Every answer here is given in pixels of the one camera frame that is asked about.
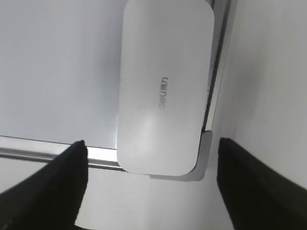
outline white casing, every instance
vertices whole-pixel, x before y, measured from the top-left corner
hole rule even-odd
[[[198,156],[214,15],[204,0],[130,0],[124,12],[118,162],[180,176]]]

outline metal frame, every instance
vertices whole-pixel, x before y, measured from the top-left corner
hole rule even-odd
[[[220,11],[222,11],[224,13],[220,15],[221,17],[215,17],[211,69],[208,79],[203,131],[212,129],[217,96],[233,25],[236,1],[213,1],[214,12],[221,14]],[[50,162],[68,148],[68,146],[69,144],[0,136],[0,157],[25,161]],[[88,147],[88,159],[89,167],[124,171],[117,162],[117,151],[115,149]]]

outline black object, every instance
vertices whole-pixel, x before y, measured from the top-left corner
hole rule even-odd
[[[236,230],[307,230],[307,191],[230,139],[220,141],[217,182]]]
[[[84,141],[0,194],[0,230],[82,230],[74,225],[88,181]]]

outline device logo text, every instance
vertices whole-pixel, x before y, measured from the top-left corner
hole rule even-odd
[[[160,86],[160,94],[159,94],[160,96],[159,107],[161,109],[164,109],[166,104],[167,84],[168,84],[168,78],[162,78]]]

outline rounded rectangle device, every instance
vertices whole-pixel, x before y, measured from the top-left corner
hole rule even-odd
[[[118,162],[180,176],[198,156],[214,15],[204,0],[130,0],[124,12]]]

